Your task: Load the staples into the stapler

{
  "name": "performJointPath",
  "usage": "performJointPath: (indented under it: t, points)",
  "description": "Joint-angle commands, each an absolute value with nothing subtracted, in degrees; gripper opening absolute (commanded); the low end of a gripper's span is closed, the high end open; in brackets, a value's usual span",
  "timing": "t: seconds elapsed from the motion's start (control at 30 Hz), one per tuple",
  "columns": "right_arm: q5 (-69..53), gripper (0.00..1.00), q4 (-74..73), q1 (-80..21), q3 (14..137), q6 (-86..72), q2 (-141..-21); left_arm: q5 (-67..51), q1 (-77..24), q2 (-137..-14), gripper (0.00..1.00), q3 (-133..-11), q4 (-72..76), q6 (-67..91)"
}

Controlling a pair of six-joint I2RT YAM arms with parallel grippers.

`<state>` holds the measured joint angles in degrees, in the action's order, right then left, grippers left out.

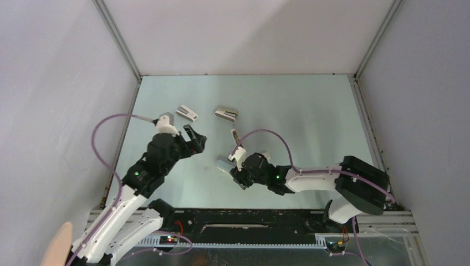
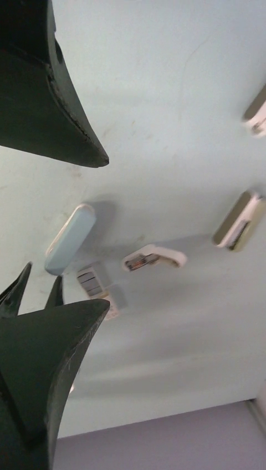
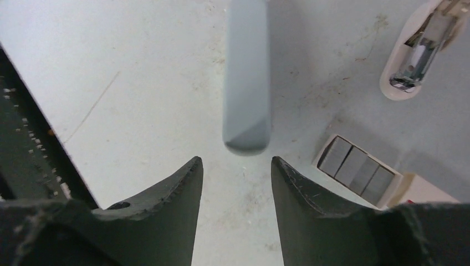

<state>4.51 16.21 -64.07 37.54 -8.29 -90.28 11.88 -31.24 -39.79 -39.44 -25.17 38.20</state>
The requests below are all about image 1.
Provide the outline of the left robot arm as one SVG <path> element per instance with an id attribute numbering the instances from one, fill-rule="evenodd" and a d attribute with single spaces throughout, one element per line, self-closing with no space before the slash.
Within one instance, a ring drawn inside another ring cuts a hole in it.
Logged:
<path id="1" fill-rule="evenodd" d="M 114 203 L 71 245 L 67 265 L 117 265 L 126 253 L 154 231 L 175 224 L 174 208 L 162 199 L 149 203 L 142 216 L 125 223 L 165 181 L 175 164 L 205 150 L 207 137 L 185 125 L 189 141 L 173 126 L 164 126 L 147 145 L 141 158 L 121 180 Z"/>

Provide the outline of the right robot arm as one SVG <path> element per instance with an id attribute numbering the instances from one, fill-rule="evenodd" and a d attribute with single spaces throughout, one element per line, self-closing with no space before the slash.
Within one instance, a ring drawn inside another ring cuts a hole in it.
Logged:
<path id="1" fill-rule="evenodd" d="M 325 169 L 295 170 L 293 166 L 274 166 L 254 153 L 232 168 L 229 174 L 242 189 L 264 185 L 277 195 L 303 191 L 336 191 L 340 194 L 325 207 L 325 229 L 338 231 L 360 213 L 380 216 L 384 212 L 389 186 L 386 172 L 354 156 Z"/>

